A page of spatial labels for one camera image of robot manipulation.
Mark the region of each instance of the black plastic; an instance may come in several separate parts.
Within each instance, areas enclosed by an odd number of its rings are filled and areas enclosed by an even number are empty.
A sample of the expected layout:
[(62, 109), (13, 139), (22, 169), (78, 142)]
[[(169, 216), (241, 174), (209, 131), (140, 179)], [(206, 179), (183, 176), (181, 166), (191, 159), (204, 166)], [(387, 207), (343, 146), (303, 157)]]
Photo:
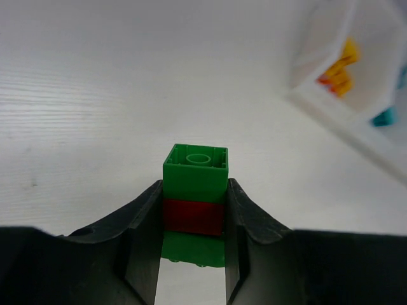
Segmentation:
[[(228, 304), (407, 304), (406, 237), (291, 231), (234, 179), (228, 209)], [(236, 250), (236, 242), (247, 248)]]
[[(224, 233), (228, 304), (407, 304), (406, 237), (292, 231), (235, 179)], [(1, 228), (0, 304), (152, 305), (162, 243), (160, 180), (70, 236)]]
[(0, 304), (142, 304), (155, 300), (162, 183), (68, 237), (0, 229)]

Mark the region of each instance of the white container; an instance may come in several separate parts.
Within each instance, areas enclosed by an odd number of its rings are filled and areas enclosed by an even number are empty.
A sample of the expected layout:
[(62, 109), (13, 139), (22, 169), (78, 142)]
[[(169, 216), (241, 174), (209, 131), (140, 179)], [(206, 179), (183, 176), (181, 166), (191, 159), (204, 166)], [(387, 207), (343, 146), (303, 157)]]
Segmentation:
[[(316, 79), (339, 58), (347, 37), (361, 48), (350, 65), (354, 88), (336, 98)], [(343, 140), (407, 184), (407, 89), (396, 90), (405, 63), (407, 25), (389, 0), (330, 0), (310, 16), (294, 63), (289, 97)], [(396, 105), (399, 121), (375, 128), (371, 119)]]

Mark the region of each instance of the stacked bricks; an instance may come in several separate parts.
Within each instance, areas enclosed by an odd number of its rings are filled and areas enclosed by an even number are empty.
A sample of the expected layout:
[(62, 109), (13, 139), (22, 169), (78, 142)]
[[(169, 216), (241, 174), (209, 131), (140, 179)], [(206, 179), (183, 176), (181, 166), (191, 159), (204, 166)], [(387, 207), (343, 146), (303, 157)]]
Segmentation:
[[(190, 248), (195, 247), (195, 252), (205, 245), (208, 253), (207, 262), (198, 263), (193, 257), (188, 262), (219, 267), (219, 256), (224, 255), (219, 241), (223, 232), (227, 187), (227, 148), (185, 144), (176, 144), (172, 148), (163, 164), (163, 220), (166, 233), (162, 257), (186, 261), (188, 254), (183, 252), (180, 255), (175, 248), (175, 244), (179, 245), (180, 241), (185, 240), (191, 245)], [(212, 261), (208, 249), (216, 251), (212, 253)]]
[(360, 59), (361, 51), (357, 43), (352, 38), (348, 38), (340, 59), (317, 81), (337, 97), (343, 98), (354, 85), (352, 77), (345, 67), (360, 61)]

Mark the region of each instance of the white surface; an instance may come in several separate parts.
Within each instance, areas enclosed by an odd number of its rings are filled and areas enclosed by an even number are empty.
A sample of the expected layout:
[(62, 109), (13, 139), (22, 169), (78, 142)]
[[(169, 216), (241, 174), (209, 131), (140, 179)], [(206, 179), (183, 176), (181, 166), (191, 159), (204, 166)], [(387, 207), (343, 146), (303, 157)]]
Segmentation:
[(398, 7), (401, 8), (402, 14), (407, 16), (407, 2), (405, 0), (394, 0), (394, 3), (396, 3)]
[[(70, 233), (185, 142), (229, 147), (230, 176), (290, 227), (406, 234), (407, 190), (281, 98), (312, 5), (1, 1), (0, 223)], [(224, 304), (223, 282), (165, 261), (156, 303)]]
[(356, 16), (350, 33), (365, 43), (389, 29), (405, 27), (403, 14), (392, 0), (358, 0)]

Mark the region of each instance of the green lego brick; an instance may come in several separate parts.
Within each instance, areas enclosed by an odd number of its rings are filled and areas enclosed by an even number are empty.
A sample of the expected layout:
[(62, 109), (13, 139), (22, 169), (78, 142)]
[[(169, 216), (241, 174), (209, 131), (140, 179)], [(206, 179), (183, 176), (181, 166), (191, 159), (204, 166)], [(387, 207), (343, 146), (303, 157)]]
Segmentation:
[(164, 232), (161, 257), (200, 267), (224, 267), (224, 240), (204, 235)]
[(223, 204), (228, 172), (227, 148), (176, 144), (163, 165), (164, 198)]

